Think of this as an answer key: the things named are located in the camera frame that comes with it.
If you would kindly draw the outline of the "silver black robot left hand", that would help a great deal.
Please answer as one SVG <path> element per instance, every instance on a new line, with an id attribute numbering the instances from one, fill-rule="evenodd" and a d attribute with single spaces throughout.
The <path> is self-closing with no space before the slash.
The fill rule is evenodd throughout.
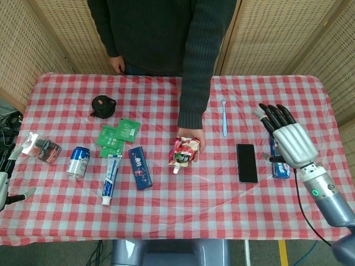
<path id="1" fill-rule="evenodd" d="M 0 151 L 0 212 L 6 205 L 24 201 L 32 196 L 36 188 L 31 187 L 26 193 L 10 196 L 8 193 L 10 178 L 16 164 L 18 156 L 22 153 L 23 147 L 16 147 L 15 143 L 10 144 L 6 149 Z"/>

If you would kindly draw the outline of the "person right hand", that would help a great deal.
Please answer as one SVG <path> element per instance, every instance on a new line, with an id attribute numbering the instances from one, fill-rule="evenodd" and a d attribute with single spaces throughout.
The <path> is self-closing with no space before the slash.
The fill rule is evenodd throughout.
<path id="1" fill-rule="evenodd" d="M 117 74 L 122 75 L 125 73 L 125 61 L 122 56 L 108 57 L 108 61 Z"/>

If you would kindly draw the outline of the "silver black robot right hand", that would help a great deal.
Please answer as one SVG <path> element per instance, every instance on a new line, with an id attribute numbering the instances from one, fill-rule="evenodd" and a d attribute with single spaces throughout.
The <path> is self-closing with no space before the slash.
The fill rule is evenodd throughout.
<path id="1" fill-rule="evenodd" d="M 254 115 L 262 122 L 276 144 L 277 152 L 292 168 L 302 169 L 314 163 L 318 151 L 306 130 L 281 104 L 259 104 Z"/>

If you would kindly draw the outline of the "person left hand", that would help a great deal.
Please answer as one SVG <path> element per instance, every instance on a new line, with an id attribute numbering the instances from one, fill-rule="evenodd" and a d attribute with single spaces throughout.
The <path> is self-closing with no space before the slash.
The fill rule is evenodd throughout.
<path id="1" fill-rule="evenodd" d="M 198 139 L 200 141 L 199 152 L 203 153 L 205 151 L 206 139 L 203 129 L 186 129 L 179 127 L 177 130 L 177 137 Z"/>

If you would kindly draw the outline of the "red lychee jelly pouch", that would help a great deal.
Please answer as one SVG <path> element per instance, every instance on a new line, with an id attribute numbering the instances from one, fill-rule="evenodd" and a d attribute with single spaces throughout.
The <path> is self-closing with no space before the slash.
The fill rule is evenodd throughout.
<path id="1" fill-rule="evenodd" d="M 194 160 L 200 148 L 200 141 L 196 138 L 180 137 L 174 142 L 169 152 L 169 165 L 173 166 L 173 174 L 177 175 L 181 168 L 188 167 Z"/>

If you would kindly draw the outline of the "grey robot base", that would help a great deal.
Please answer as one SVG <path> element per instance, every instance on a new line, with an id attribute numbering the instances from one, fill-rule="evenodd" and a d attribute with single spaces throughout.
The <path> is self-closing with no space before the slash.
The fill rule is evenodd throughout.
<path id="1" fill-rule="evenodd" d="M 116 239 L 111 266 L 231 266 L 226 239 Z"/>

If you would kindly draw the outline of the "person right forearm dark sleeve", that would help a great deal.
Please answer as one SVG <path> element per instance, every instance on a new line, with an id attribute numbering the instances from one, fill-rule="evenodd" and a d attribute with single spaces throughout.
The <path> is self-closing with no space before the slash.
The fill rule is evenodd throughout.
<path id="1" fill-rule="evenodd" d="M 108 56 L 112 58 L 118 57 L 120 54 L 116 49 L 109 19 L 105 17 L 97 17 L 94 18 L 94 21 L 100 40 L 104 44 Z"/>

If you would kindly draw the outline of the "person left forearm dark sleeve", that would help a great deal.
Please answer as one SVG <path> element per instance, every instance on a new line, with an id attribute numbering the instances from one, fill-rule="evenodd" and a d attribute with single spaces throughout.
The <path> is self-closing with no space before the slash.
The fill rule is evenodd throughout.
<path id="1" fill-rule="evenodd" d="M 218 39 L 186 43 L 178 127 L 202 129 L 202 115 L 209 102 L 211 78 L 220 44 Z"/>

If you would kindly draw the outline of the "person torso dark sweater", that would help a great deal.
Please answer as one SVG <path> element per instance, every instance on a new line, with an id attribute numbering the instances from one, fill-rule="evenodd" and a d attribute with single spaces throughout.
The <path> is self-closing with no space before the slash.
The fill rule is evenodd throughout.
<path id="1" fill-rule="evenodd" d="M 186 43 L 220 40 L 236 0 L 87 0 L 92 18 L 110 21 L 128 64 L 154 75 L 182 75 Z"/>

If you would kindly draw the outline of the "clear dark snack packet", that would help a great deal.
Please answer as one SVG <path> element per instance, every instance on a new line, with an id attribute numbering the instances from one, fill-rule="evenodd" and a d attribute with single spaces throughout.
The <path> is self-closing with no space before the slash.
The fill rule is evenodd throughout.
<path id="1" fill-rule="evenodd" d="M 30 132 L 22 143 L 22 152 L 47 164 L 54 164 L 59 157 L 62 148 L 48 137 Z"/>

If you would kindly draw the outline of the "red white checkered tablecloth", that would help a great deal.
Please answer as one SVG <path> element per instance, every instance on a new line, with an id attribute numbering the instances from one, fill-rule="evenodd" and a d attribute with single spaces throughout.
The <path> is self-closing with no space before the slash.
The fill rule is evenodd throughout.
<path id="1" fill-rule="evenodd" d="M 271 165 L 257 160 L 258 183 L 238 179 L 236 145 L 269 152 L 269 138 L 253 116 L 259 103 L 282 104 L 307 130 L 319 151 L 317 162 L 355 204 L 351 175 L 337 123 L 322 83 L 313 76 L 216 76 L 204 114 L 206 149 L 197 163 L 177 175 L 168 163 L 174 143 L 179 78 L 108 75 L 42 75 L 24 114 L 18 142 L 30 132 L 62 147 L 52 165 L 20 155 L 9 193 L 35 187 L 25 201 L 0 212 L 0 245 L 114 238 L 314 239 L 334 241 L 345 228 L 328 225 L 299 175 L 277 180 Z M 116 100 L 114 114 L 93 117 L 92 101 Z M 226 99 L 227 137 L 221 100 Z M 124 142 L 113 196 L 102 205 L 108 158 L 96 141 L 103 125 L 120 119 L 140 123 L 133 143 Z M 67 175 L 73 150 L 90 150 L 84 177 Z M 138 190 L 129 150 L 141 146 L 153 185 Z"/>

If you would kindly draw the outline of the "blue cookie box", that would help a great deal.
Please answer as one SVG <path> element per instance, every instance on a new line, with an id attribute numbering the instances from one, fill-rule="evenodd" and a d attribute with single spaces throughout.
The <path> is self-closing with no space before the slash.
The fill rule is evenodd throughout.
<path id="1" fill-rule="evenodd" d="M 270 151 L 271 156 L 279 156 L 276 151 L 276 145 L 273 138 L 270 138 Z M 289 179 L 291 176 L 291 169 L 288 164 L 282 162 L 272 163 L 272 177 L 276 179 Z"/>

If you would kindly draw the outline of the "light blue toothbrush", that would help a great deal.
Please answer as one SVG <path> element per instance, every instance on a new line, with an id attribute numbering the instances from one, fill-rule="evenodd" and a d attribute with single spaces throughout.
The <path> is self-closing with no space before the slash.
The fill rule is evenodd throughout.
<path id="1" fill-rule="evenodd" d="M 227 137 L 227 117 L 226 117 L 226 99 L 223 98 L 221 100 L 222 103 L 222 118 L 223 118 L 223 125 L 222 125 L 222 129 L 223 129 L 223 136 Z"/>

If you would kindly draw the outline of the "black cast iron teapot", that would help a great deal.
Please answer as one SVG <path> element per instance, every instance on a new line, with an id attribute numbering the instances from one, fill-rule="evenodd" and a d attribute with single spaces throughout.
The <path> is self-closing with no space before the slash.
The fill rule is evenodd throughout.
<path id="1" fill-rule="evenodd" d="M 115 112 L 116 100 L 109 98 L 106 95 L 99 95 L 93 99 L 92 108 L 93 112 L 90 114 L 91 116 L 107 119 Z"/>

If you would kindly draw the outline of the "black smartphone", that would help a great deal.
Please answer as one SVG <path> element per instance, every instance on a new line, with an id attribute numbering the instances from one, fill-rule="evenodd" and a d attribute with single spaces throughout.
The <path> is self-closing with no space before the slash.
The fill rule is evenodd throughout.
<path id="1" fill-rule="evenodd" d="M 252 144 L 237 144 L 237 167 L 241 183 L 258 183 L 256 156 Z"/>

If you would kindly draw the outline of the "dark blue long carton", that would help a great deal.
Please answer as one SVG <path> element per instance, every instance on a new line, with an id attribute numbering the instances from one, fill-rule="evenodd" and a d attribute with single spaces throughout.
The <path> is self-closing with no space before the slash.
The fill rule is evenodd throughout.
<path id="1" fill-rule="evenodd" d="M 144 151 L 141 146 L 129 150 L 129 158 L 138 190 L 144 190 L 153 185 Z"/>

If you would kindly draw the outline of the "green sachet with barcode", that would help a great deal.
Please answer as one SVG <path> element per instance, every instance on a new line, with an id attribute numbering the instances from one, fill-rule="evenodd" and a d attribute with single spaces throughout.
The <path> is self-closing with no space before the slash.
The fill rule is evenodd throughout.
<path id="1" fill-rule="evenodd" d="M 115 130 L 113 138 L 133 143 L 139 127 L 139 122 L 129 119 L 120 119 L 120 123 Z"/>

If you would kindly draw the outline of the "green tea sachet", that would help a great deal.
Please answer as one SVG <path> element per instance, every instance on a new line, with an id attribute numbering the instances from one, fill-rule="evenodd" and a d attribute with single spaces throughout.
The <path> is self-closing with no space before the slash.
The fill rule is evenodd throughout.
<path id="1" fill-rule="evenodd" d="M 109 148 L 109 147 L 102 147 L 99 157 L 101 158 L 108 158 L 109 155 L 121 155 L 122 148 Z"/>
<path id="2" fill-rule="evenodd" d="M 98 146 L 107 147 L 110 149 L 118 149 L 122 148 L 124 142 L 122 140 L 117 139 L 114 135 L 116 132 L 116 128 L 108 125 L 103 125 L 101 132 L 98 136 L 96 144 Z"/>

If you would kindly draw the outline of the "blue white milk can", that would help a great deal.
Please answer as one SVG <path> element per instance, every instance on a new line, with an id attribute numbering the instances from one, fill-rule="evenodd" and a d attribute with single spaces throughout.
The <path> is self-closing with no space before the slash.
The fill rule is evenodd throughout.
<path id="1" fill-rule="evenodd" d="M 70 157 L 67 167 L 67 175 L 75 178 L 84 177 L 90 159 L 90 150 L 77 146 Z"/>

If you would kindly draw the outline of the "woven folding screen panel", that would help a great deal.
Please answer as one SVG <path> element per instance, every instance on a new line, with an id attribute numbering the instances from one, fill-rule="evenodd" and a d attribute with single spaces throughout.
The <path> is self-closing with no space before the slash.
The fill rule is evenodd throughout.
<path id="1" fill-rule="evenodd" d="M 355 174 L 355 0 L 335 0 L 286 70 L 313 75 L 326 88 Z"/>
<path id="2" fill-rule="evenodd" d="M 0 97 L 24 112 L 37 79 L 73 69 L 31 0 L 0 0 Z"/>
<path id="3" fill-rule="evenodd" d="M 222 46 L 220 75 L 286 71 L 336 0 L 238 0 Z"/>

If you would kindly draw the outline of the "blue white toothpaste tube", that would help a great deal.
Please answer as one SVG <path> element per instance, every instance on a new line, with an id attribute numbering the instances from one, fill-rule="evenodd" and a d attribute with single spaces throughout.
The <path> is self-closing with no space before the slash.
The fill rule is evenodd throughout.
<path id="1" fill-rule="evenodd" d="M 116 181 L 116 176 L 118 172 L 118 168 L 121 162 L 121 155 L 109 155 L 108 163 L 106 168 L 105 181 L 103 185 L 102 191 L 102 205 L 109 206 L 110 201 L 113 196 L 114 185 Z"/>

